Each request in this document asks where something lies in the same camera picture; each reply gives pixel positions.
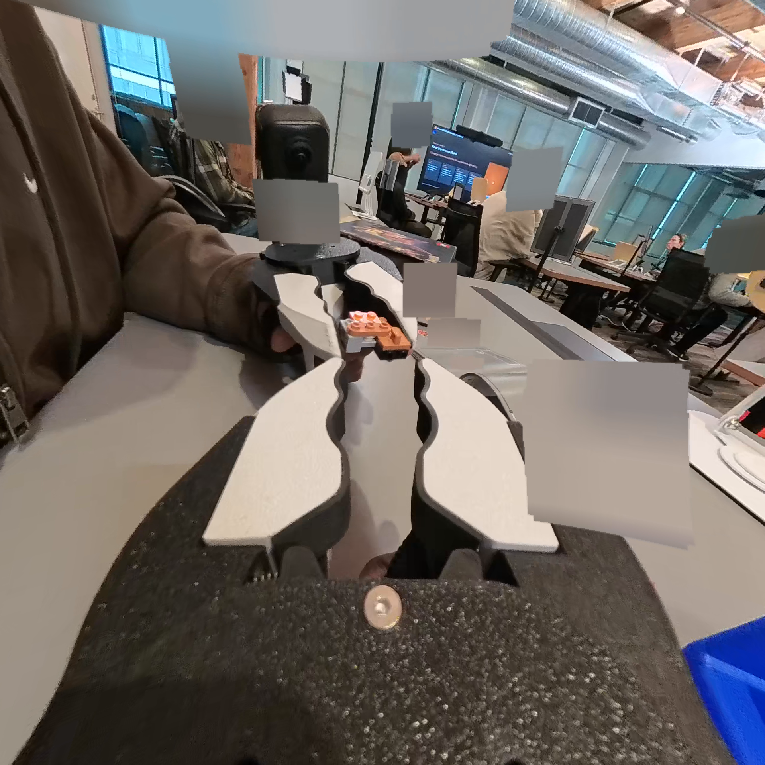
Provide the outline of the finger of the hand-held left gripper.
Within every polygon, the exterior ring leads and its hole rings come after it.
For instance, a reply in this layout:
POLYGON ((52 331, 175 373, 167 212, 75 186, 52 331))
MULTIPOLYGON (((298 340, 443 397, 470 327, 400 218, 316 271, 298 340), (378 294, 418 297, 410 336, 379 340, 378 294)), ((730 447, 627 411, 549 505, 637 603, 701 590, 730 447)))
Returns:
POLYGON ((402 329, 416 345, 416 318, 404 314, 403 283, 376 263, 356 263, 345 271, 345 313, 372 311, 402 329))
POLYGON ((282 328, 300 346, 305 360, 341 358, 337 327, 328 312, 320 282, 313 275, 274 276, 282 328))

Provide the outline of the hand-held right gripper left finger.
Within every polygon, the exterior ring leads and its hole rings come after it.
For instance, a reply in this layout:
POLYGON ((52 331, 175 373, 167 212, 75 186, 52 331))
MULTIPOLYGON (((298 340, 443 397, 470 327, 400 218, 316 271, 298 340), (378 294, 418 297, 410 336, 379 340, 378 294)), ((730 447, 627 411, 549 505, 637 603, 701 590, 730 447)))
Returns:
POLYGON ((342 539, 350 515, 344 368, 329 359, 260 408, 204 531, 206 545, 331 549, 342 539))

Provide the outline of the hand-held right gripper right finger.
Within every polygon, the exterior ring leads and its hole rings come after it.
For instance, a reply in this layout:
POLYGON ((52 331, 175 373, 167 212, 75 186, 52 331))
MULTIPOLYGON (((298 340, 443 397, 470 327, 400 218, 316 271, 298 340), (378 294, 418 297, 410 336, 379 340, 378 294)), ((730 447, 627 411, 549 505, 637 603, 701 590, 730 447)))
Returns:
POLYGON ((434 359, 416 364, 414 533, 433 549, 555 553, 548 522, 529 511, 519 422, 495 390, 454 375, 434 359))

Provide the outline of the orange brick assembly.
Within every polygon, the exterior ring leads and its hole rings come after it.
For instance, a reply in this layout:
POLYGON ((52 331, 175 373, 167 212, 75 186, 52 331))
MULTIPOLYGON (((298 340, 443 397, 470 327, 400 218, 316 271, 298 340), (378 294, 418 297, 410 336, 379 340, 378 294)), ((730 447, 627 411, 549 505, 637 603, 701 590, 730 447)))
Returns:
POLYGON ((395 360, 412 351, 405 330, 372 311, 350 311, 339 321, 339 339, 347 355, 374 352, 381 359, 395 360))

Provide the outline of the blue storage bin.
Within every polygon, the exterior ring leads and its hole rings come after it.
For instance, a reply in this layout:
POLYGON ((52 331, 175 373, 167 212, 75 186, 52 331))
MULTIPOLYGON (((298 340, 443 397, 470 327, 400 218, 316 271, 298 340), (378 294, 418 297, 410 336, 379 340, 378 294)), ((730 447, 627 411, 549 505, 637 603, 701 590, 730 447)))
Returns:
POLYGON ((764 763, 764 618, 683 649, 709 716, 739 764, 764 763))

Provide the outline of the person's left forearm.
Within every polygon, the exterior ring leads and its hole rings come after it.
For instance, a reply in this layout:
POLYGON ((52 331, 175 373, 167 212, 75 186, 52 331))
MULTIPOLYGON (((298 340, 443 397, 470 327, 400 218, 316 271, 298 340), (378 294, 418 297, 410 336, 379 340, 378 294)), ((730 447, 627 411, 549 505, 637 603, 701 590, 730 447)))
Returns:
POLYGON ((196 224, 169 182, 136 163, 121 167, 104 194, 130 311, 273 355, 279 317, 251 281, 253 256, 236 254, 214 227, 196 224))

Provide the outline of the grey desk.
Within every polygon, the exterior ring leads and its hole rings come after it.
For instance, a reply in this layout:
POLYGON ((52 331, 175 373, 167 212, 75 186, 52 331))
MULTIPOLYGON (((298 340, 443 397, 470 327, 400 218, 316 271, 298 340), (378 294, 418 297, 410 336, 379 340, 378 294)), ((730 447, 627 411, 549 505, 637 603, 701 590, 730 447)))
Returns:
MULTIPOLYGON (((574 350, 632 359, 508 284, 460 279, 457 316, 481 321, 480 347, 530 364, 555 355, 498 308, 556 324, 574 350)), ((2 763, 31 736, 113 561, 148 511, 288 371, 146 318, 126 319, 106 348, 2 454, 2 763)), ((343 443, 349 530, 330 576, 355 577, 410 530, 419 439, 413 360, 371 355, 349 392, 343 443)), ((763 524, 690 468, 694 546, 628 540, 681 645, 763 617, 763 524)))

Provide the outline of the dark printed toy box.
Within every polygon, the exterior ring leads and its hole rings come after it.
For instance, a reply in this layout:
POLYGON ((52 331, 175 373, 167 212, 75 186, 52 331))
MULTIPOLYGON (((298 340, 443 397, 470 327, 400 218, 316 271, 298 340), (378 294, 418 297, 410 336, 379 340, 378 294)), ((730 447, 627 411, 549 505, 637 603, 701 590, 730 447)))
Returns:
POLYGON ((457 248, 437 240, 402 232, 378 219, 350 220, 339 225, 342 237, 389 255, 421 263, 452 263, 457 248))

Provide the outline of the black office chair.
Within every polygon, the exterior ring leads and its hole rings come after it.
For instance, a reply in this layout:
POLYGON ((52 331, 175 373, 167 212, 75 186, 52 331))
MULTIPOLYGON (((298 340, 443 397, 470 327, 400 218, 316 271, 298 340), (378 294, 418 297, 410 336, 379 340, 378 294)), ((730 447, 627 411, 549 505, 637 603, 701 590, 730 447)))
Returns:
POLYGON ((456 248, 457 274, 473 278, 479 262, 482 204, 448 199, 442 242, 456 248))
POLYGON ((694 323, 708 280, 703 254, 674 250, 613 339, 627 339, 624 353, 630 356, 638 347, 664 353, 674 336, 694 323))

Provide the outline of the computer monitor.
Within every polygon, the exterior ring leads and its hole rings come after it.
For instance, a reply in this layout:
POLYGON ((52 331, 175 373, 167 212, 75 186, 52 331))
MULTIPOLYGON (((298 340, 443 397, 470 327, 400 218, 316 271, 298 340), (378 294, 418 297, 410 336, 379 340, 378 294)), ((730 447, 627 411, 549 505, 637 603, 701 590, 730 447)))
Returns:
POLYGON ((512 152, 499 139, 477 141, 457 130, 433 124, 431 138, 422 160, 417 191, 430 196, 445 196, 455 185, 471 190, 473 182, 487 181, 486 196, 501 191, 512 164, 512 152))

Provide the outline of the grey panel on stand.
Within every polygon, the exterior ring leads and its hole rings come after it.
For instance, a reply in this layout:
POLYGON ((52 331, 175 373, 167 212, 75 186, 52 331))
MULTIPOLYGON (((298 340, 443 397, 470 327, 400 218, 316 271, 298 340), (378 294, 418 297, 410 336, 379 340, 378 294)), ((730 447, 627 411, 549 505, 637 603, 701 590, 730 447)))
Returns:
POLYGON ((585 225, 591 216, 595 201, 557 194, 552 206, 546 209, 537 227, 530 252, 539 256, 527 292, 531 292, 543 266, 549 259, 568 263, 579 243, 585 225))

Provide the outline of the wooden office table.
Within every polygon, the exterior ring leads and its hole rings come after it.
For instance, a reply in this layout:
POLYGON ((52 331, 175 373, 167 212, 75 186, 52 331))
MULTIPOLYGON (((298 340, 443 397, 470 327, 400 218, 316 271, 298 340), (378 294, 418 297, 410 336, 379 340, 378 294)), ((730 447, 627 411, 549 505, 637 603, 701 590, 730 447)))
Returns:
POLYGON ((532 282, 541 276, 563 282, 567 293, 559 313, 585 330, 592 330, 600 315, 601 303, 607 292, 628 294, 630 286, 615 282, 578 266, 554 259, 521 259, 520 263, 532 270, 532 282))

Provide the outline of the person's brown jacket torso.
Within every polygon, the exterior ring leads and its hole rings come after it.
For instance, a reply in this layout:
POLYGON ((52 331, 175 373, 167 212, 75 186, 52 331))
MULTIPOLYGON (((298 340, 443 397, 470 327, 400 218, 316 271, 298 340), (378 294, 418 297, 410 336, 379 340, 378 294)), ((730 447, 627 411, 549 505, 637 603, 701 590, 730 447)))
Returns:
POLYGON ((122 326, 195 224, 81 103, 33 7, 2 2, 2 444, 122 326))

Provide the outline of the silver air duct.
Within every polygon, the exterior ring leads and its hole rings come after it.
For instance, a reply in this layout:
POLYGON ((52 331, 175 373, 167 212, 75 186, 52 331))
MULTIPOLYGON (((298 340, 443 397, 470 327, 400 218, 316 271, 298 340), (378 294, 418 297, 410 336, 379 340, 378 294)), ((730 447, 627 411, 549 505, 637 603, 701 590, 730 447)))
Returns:
POLYGON ((571 95, 570 120, 642 147, 665 105, 663 49, 585 2, 516 1, 492 59, 571 95))

